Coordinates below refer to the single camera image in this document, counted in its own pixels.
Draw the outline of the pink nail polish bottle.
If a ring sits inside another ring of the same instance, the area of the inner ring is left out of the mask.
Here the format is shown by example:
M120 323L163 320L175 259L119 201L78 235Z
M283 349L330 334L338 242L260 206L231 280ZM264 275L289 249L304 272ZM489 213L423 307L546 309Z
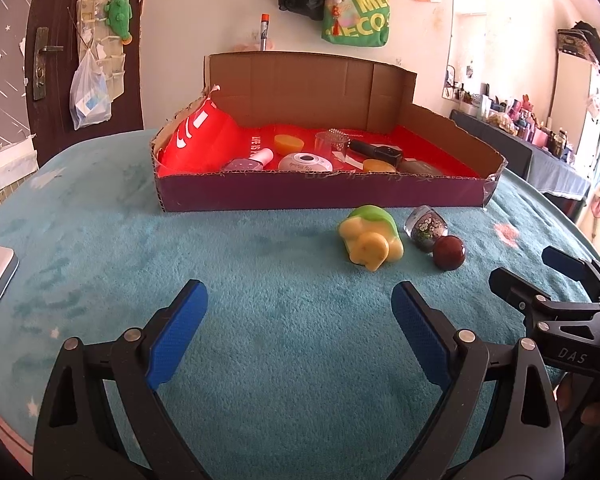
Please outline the pink nail polish bottle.
M234 158L223 166L223 172L237 171L263 171L274 158L274 153L269 148L262 148L252 153L249 157Z

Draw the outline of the glass flower paperweight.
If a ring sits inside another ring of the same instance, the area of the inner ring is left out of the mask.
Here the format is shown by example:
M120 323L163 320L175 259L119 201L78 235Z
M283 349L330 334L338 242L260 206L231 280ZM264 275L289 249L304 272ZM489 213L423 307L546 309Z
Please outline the glass flower paperweight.
M429 254L437 240L448 235L448 225L431 207L419 206L406 218L404 231L419 250Z

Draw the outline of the orange round soap disc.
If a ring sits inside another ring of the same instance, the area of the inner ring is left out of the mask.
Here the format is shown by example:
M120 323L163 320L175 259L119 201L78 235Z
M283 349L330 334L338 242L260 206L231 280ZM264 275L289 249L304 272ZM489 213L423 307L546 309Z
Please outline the orange round soap disc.
M366 174L395 174L396 167L380 159L365 159L363 171Z

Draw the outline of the cosmetics clutter on desk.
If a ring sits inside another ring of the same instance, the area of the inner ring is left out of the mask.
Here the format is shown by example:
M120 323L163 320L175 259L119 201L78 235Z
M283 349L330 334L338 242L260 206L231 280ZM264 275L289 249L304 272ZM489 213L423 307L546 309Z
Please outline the cosmetics clutter on desk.
M528 94L524 94L521 101L513 100L512 104L508 104L497 96L491 99L486 93L471 93L464 84L447 82L443 96L457 102L462 113L480 122L529 142L557 158L564 154L567 147L565 133L554 133L544 122L539 121L532 110Z

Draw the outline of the green crocodile plush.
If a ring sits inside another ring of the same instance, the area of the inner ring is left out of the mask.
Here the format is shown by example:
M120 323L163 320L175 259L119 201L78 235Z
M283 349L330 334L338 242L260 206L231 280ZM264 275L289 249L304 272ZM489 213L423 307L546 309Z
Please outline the green crocodile plush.
M120 38L126 46L132 42L130 32L130 21L132 18L132 6L130 0L109 0L105 6L106 24Z

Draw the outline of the white plastic bag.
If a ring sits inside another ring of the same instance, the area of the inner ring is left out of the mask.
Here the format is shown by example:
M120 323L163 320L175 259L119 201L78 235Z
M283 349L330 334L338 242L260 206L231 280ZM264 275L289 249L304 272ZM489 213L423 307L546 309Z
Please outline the white plastic bag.
M74 72L69 93L69 110L74 130L108 122L111 118L111 99L106 77L91 50L86 51Z

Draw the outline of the pink round mini camera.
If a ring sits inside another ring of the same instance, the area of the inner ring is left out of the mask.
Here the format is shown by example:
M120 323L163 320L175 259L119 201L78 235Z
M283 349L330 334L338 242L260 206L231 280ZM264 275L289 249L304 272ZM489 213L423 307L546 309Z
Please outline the pink round mini camera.
M332 172L332 163L328 159L314 154L292 153L280 160L278 170L291 172Z

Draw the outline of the brown earbuds case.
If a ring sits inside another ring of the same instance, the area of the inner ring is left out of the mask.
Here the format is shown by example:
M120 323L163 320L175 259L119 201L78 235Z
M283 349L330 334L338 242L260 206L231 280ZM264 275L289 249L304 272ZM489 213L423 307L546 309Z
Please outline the brown earbuds case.
M396 171L400 174L414 174L414 176L424 177L443 177L444 173L438 168L422 162L418 159L404 158L396 166Z

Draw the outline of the dark red ball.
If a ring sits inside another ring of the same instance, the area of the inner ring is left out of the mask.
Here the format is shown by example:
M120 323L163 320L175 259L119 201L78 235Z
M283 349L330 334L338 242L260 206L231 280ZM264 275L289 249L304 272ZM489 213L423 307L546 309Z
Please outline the dark red ball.
M439 237L432 248L434 265L441 271L454 271L462 266L466 259L466 247L457 236Z

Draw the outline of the red Miniso bag liner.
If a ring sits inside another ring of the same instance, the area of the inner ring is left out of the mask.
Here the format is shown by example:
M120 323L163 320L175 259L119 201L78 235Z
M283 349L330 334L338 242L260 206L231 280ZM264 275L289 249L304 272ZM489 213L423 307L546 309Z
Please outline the red Miniso bag liner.
M227 171L347 171L478 177L467 162L403 126L388 134L274 124L246 128L210 98L175 122L155 154L159 178Z

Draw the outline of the gold beaded cylinder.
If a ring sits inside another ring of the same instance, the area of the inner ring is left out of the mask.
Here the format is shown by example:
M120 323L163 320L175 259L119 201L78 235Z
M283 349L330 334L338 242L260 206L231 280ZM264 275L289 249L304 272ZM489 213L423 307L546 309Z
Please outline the gold beaded cylinder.
M329 129L314 136L314 153L332 162L344 162L347 157L350 138L340 130Z

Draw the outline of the beige hanging organizer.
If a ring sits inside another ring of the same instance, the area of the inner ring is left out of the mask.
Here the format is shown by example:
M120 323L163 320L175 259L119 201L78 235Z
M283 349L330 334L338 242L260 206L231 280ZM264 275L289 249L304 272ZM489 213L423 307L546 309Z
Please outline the beige hanging organizer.
M125 53L122 40L106 23L105 6L109 0L76 0L78 26L78 57L82 60L91 49L98 66L105 74L110 99L124 92Z

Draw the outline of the dark brown door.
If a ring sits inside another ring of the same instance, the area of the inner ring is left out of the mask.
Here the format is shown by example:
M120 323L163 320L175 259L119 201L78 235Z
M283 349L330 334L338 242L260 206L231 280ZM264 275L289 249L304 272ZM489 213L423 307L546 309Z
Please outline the dark brown door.
M74 130L69 110L69 90L73 74L79 65L76 0L31 0L24 48L24 74L28 78L26 100L29 129L40 165L44 165L73 144L144 128L142 104L140 104L142 5L138 0L131 0L131 3L133 41L124 48L126 55L124 92L112 103L112 117L108 122ZM33 101L33 50L35 31L38 27L48 27L50 29L48 42L60 44L65 49L47 58L46 98Z

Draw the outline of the cardboard box tray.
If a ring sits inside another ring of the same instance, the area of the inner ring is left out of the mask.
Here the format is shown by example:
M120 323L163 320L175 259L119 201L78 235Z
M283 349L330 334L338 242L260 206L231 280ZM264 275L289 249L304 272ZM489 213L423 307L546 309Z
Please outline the cardboard box tray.
M162 208L481 207L505 158L416 105L416 75L332 54L230 52L154 137Z

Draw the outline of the dark cloth covered desk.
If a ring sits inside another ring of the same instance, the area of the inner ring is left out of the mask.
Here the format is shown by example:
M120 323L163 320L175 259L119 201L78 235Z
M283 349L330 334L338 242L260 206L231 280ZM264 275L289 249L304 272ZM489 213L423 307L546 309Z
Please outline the dark cloth covered desk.
M507 160L507 168L545 195L573 223L582 212L590 182L566 162L542 148L469 116L452 110L456 124L497 150Z

